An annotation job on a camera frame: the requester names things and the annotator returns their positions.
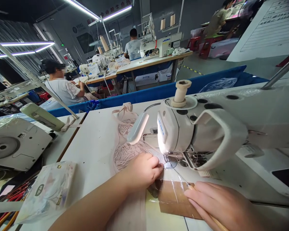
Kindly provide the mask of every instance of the person's arm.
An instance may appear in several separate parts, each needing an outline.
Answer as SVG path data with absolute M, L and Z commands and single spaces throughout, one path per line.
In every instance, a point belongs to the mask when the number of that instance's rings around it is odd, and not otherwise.
M 129 59 L 128 50 L 127 50 L 127 45 L 125 45 L 124 57 L 127 58 L 127 59 Z
M 157 157 L 139 154 L 124 170 L 72 205 L 48 231 L 104 230 L 128 194 L 145 190 L 162 170 Z
M 209 214 L 230 231 L 270 230 L 263 225 L 253 204 L 236 190 L 201 181 L 194 188 L 186 190 L 184 195 L 214 231 L 222 230 Z
M 77 96 L 79 98 L 84 97 L 85 91 L 84 91 L 84 83 L 83 82 L 79 82 L 79 87 L 80 87 L 80 92 L 77 94 Z

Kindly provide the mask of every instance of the whiteboard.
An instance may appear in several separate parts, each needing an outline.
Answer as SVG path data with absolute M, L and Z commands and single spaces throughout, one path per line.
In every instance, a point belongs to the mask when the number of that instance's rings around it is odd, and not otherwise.
M 289 55 L 289 0 L 268 0 L 229 55 L 227 61 Z

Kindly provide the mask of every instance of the red stool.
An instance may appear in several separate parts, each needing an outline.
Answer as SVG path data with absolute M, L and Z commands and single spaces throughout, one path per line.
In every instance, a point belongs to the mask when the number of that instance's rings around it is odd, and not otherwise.
M 215 38 L 206 38 L 199 53 L 199 58 L 207 59 L 211 50 L 212 43 L 219 42 L 223 40 L 223 36 L 218 36 Z
M 187 48 L 189 48 L 192 51 L 198 51 L 200 40 L 201 40 L 201 36 L 191 38 L 188 42 Z
M 44 100 L 44 101 L 47 101 L 51 98 L 51 95 L 48 94 L 47 92 L 43 93 L 43 94 L 40 94 L 39 97 Z

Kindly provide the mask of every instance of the worker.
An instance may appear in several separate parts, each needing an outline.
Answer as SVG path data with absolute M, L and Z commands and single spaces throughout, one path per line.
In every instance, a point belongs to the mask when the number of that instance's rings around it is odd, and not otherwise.
M 97 62 L 97 61 L 100 61 L 101 58 L 106 58 L 105 55 L 101 55 L 99 50 L 96 50 L 95 51 L 95 55 L 92 57 L 92 62 Z
M 93 99 L 98 100 L 91 93 L 85 93 L 83 82 L 79 82 L 79 89 L 75 86 L 74 81 L 64 79 L 65 64 L 60 64 L 52 59 L 44 59 L 41 68 L 50 76 L 49 81 L 45 82 L 45 86 L 67 106 Z
M 236 0 L 225 0 L 222 8 L 214 13 L 209 25 L 203 32 L 203 38 L 212 37 L 221 31 L 223 25 L 226 24 L 227 10 L 232 7 Z
M 130 33 L 131 40 L 125 45 L 124 57 L 130 61 L 141 58 L 140 54 L 140 40 L 137 39 L 137 30 L 131 29 Z
M 139 154 L 125 169 L 68 208 L 49 231 L 106 230 L 108 220 L 128 194 L 146 190 L 162 171 L 157 157 Z M 200 181 L 194 188 L 184 195 L 214 231 L 220 229 L 208 213 L 231 231 L 265 230 L 251 202 L 237 191 Z

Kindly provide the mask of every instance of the yellow black tape line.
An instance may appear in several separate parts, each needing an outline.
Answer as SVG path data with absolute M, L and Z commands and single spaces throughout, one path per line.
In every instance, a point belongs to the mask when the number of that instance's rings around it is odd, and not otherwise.
M 191 71 L 193 71 L 193 72 L 195 72 L 195 73 L 197 73 L 197 74 L 204 75 L 203 73 L 200 73 L 200 72 L 198 72 L 198 71 L 195 71 L 195 70 L 193 70 L 193 69 L 191 69 L 191 68 L 189 68 L 189 67 L 187 67 L 187 66 L 185 66 L 185 65 L 182 65 L 182 66 L 185 67 L 185 68 L 187 68 L 187 69 L 189 69 L 189 70 L 191 70 Z

